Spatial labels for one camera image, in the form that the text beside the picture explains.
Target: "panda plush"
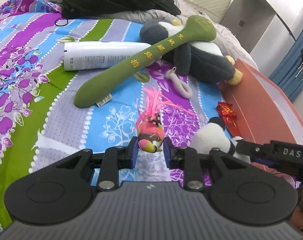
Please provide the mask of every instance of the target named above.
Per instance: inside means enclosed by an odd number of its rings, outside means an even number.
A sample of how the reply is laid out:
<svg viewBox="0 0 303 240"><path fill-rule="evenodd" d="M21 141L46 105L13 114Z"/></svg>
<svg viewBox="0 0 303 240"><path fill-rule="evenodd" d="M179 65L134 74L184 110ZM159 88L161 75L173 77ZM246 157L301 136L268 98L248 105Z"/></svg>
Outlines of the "panda plush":
<svg viewBox="0 0 303 240"><path fill-rule="evenodd" d="M224 120L220 117L212 117L205 126L194 134L190 147L197 150L199 154L209 154L212 148L217 147L222 152L250 164L249 156L239 154L235 151L239 140L243 140L243 138L237 136L229 140L225 135Z"/></svg>
<svg viewBox="0 0 303 240"><path fill-rule="evenodd" d="M152 19L140 30L140 39L144 43L154 45L169 36L179 33L184 26ZM226 80L237 85L242 73L234 68L232 57L224 57L219 47L212 42L193 41L184 43L163 56L164 60L173 62L176 73L182 76L190 74L201 82L217 83Z"/></svg>

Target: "yellow plush foot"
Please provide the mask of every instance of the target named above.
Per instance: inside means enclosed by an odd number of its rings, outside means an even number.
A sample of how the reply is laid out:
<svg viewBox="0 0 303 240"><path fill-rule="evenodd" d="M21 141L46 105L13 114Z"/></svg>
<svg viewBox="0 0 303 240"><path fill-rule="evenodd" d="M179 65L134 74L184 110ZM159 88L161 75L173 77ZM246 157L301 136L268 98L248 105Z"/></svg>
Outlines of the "yellow plush foot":
<svg viewBox="0 0 303 240"><path fill-rule="evenodd" d="M234 76L232 79L230 80L227 80L226 82L230 85L237 85L241 80L242 80L242 77L243 77L243 73L240 72L238 69L235 69L235 73L234 73Z"/></svg>
<svg viewBox="0 0 303 240"><path fill-rule="evenodd" d="M175 20L172 21L172 25L174 25L174 26L181 26L182 22L180 20L175 19Z"/></svg>
<svg viewBox="0 0 303 240"><path fill-rule="evenodd" d="M235 60L231 56L225 56L225 58L227 58L232 65L235 64Z"/></svg>

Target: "pink feathers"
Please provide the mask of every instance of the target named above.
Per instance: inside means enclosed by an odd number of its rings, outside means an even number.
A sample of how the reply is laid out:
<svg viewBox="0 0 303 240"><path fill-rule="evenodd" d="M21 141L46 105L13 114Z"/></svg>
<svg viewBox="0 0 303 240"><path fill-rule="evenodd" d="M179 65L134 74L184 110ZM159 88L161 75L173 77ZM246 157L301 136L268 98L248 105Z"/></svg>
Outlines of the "pink feathers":
<svg viewBox="0 0 303 240"><path fill-rule="evenodd" d="M140 112L139 109L137 108L138 112L138 119L136 121L135 127L138 128L138 125L143 122L154 122L154 124L161 125L161 122L159 120L159 111L162 109L164 105L167 106L172 106L177 109L180 109L182 111L185 111L189 114L196 115L195 113L191 113L175 104L173 104L167 97L161 94L161 91L156 88L152 89L147 89L143 88L144 91L147 93L147 98L146 98L146 110L144 112Z"/></svg>

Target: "finger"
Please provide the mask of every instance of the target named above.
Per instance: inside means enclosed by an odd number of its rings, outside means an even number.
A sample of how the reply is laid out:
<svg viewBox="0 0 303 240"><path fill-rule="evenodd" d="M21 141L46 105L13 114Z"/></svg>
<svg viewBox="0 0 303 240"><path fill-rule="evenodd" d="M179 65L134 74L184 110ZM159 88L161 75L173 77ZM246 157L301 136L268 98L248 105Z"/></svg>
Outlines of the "finger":
<svg viewBox="0 0 303 240"><path fill-rule="evenodd" d="M296 207L289 222L297 229L303 230L303 212L300 210L299 207Z"/></svg>

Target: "white bottle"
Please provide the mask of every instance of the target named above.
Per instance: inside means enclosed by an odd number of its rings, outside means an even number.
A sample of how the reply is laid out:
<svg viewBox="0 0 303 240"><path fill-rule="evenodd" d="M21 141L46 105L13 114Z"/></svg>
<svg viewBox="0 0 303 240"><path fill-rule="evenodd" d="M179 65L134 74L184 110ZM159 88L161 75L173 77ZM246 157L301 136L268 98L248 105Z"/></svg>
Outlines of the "white bottle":
<svg viewBox="0 0 303 240"><path fill-rule="evenodd" d="M110 68L148 47L149 44L140 42L67 42L64 50L64 68L65 71Z"/></svg>

